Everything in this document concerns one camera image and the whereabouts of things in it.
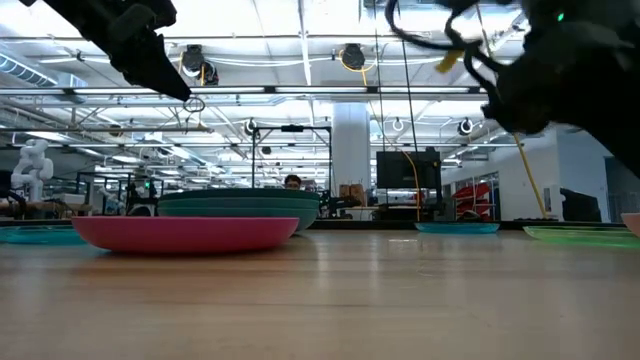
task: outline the ceiling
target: ceiling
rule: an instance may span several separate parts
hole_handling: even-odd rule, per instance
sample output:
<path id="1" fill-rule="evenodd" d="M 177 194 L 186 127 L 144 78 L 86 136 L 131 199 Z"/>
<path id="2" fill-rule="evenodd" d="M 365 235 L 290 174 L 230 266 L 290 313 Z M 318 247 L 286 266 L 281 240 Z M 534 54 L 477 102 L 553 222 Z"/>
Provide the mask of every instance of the ceiling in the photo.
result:
<path id="1" fill-rule="evenodd" d="M 176 65 L 189 44 L 200 44 L 208 61 L 218 70 L 221 87 L 235 86 L 402 86 L 407 83 L 416 89 L 433 86 L 477 86 L 469 78 L 461 63 L 440 74 L 434 66 L 443 54 L 403 46 L 389 30 L 383 19 L 381 6 L 377 13 L 367 0 L 174 0 L 178 21 L 164 34 L 166 53 Z M 449 13 L 428 1 L 402 1 L 398 25 L 420 32 L 433 41 L 445 41 L 442 33 Z M 521 53 L 523 21 L 518 7 L 480 6 L 485 31 L 495 56 L 509 62 Z M 51 78 L 61 74 L 73 74 L 89 87 L 124 88 L 130 85 L 109 64 L 107 56 L 95 45 L 80 38 L 77 30 L 68 24 L 43 1 L 27 8 L 18 0 L 0 0 L 0 54 L 17 59 L 21 63 Z M 467 38 L 480 37 L 482 27 L 474 9 L 454 22 L 454 27 Z M 371 70 L 363 74 L 347 71 L 340 62 L 340 50 L 347 43 L 361 44 Z M 376 53 L 379 62 L 376 64 Z M 197 81 L 183 74 L 188 84 Z M 29 88 L 32 85 L 0 72 L 0 87 Z M 406 95 L 384 96 L 382 104 L 378 95 L 339 94 L 243 94 L 232 90 L 224 94 L 203 95 L 206 108 L 191 116 L 182 105 L 166 97 L 150 95 L 112 96 L 106 93 L 85 96 L 82 104 L 60 97 L 40 96 L 34 93 L 0 97 L 3 101 L 0 124 L 7 128 L 104 128 L 118 124 L 124 128 L 137 127 L 138 133 L 125 133 L 114 137 L 108 133 L 68 133 L 62 138 L 49 136 L 54 143 L 67 144 L 143 144 L 143 143 L 206 143 L 209 148 L 181 148 L 179 154 L 160 153 L 152 147 L 86 148 L 80 154 L 102 165 L 131 166 L 113 155 L 138 158 L 150 166 L 203 165 L 200 171 L 193 169 L 169 169 L 182 177 L 198 179 L 217 177 L 225 182 L 242 182 L 251 164 L 246 155 L 250 148 L 232 148 L 231 144 L 247 144 L 244 133 L 247 120 L 259 126 L 286 124 L 330 126 L 333 104 L 336 101 L 365 101 L 370 104 L 373 144 L 381 143 L 377 122 L 384 121 L 385 135 L 393 142 L 412 141 L 411 119 L 414 119 L 419 143 L 456 143 L 473 141 L 499 141 L 501 133 L 493 123 L 477 128 L 471 138 L 460 138 L 457 125 L 465 118 L 482 122 L 480 106 L 483 96 L 456 94 L 415 93 L 412 110 Z M 209 131 L 196 133 L 167 132 L 169 128 L 200 126 Z M 148 131 L 163 126 L 165 131 Z M 145 140 L 145 134 L 151 140 Z M 17 138 L 5 137 L 5 142 L 23 142 L 32 135 L 20 134 Z M 322 136 L 312 132 L 290 134 L 274 132 L 266 143 L 306 144 L 291 147 L 274 146 L 270 155 L 260 155 L 264 166 L 259 174 L 264 184 L 277 183 L 289 169 L 303 173 L 304 177 L 323 182 L 326 166 L 313 159 L 328 157 Z M 450 148 L 441 149 L 445 158 Z M 288 160 L 287 168 L 279 160 Z M 62 164 L 57 168 L 72 172 L 73 166 Z"/>

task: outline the blue plate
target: blue plate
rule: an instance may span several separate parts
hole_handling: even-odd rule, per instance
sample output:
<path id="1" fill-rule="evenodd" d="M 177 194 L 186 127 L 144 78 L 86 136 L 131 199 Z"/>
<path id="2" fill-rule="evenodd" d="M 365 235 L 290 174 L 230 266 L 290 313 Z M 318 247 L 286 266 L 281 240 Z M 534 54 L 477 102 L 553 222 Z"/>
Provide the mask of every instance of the blue plate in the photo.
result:
<path id="1" fill-rule="evenodd" d="M 495 234 L 500 224 L 492 223 L 416 223 L 420 232 L 428 234 Z"/>
<path id="2" fill-rule="evenodd" d="M 72 225 L 11 226 L 0 228 L 0 242 L 19 245 L 83 245 Z"/>

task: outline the table surface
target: table surface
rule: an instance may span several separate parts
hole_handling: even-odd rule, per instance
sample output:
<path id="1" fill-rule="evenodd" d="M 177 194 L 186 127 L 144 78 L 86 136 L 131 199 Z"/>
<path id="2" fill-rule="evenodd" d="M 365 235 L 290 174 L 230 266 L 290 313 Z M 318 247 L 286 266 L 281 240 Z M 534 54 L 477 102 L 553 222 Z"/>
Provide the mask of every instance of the table surface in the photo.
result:
<path id="1" fill-rule="evenodd" d="M 0 359 L 640 358 L 640 251 L 521 232 L 308 232 L 276 250 L 0 246 Z"/>

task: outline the white robot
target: white robot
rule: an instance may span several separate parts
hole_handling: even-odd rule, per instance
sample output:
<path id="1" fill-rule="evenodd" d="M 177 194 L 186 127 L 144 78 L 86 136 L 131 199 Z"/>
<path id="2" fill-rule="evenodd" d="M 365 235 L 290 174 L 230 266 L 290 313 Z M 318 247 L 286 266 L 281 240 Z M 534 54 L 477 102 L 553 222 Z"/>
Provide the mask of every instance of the white robot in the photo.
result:
<path id="1" fill-rule="evenodd" d="M 42 200 L 44 181 L 53 177 L 53 161 L 44 156 L 48 147 L 49 143 L 45 140 L 28 140 L 27 146 L 20 149 L 20 162 L 11 175 L 12 188 L 29 185 L 30 202 Z M 23 174 L 28 167 L 32 170 L 29 174 Z"/>

